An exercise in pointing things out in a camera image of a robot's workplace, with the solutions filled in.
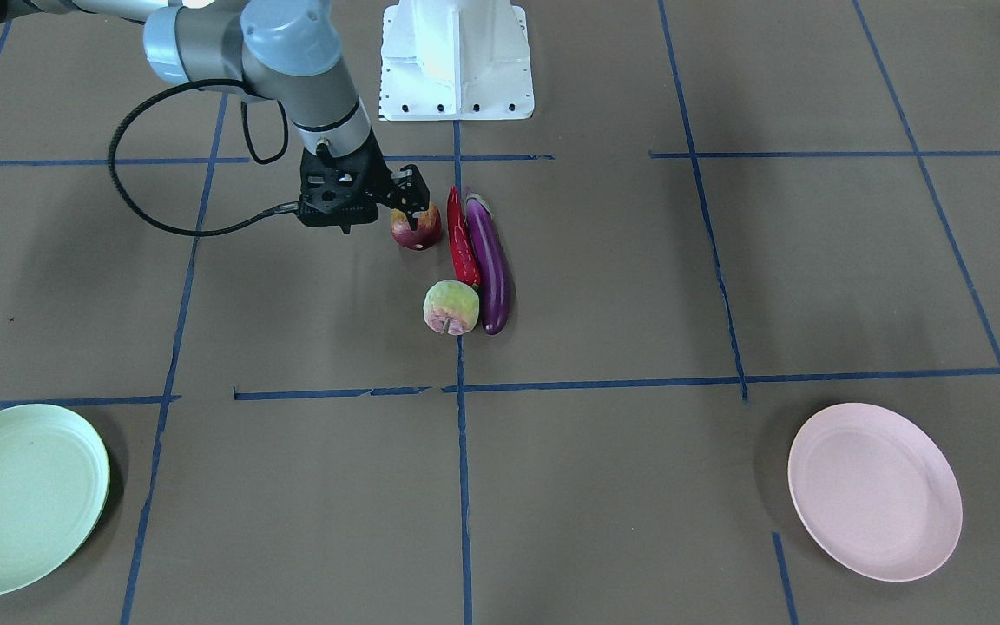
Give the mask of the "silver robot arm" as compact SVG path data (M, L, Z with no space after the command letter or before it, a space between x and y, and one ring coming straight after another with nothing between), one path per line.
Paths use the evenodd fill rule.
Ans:
M0 1L0 24L32 13L81 12L121 17L142 27L144 56L167 90L151 96L116 127L107 167L128 208L152 227L179 236L200 230L162 224L146 214L116 173L128 126L164 99L218 89L245 102L275 102L303 142L300 197L263 216L294 214L309 227L350 231L382 206L410 228L430 197L412 165L391 171L349 74L328 1Z

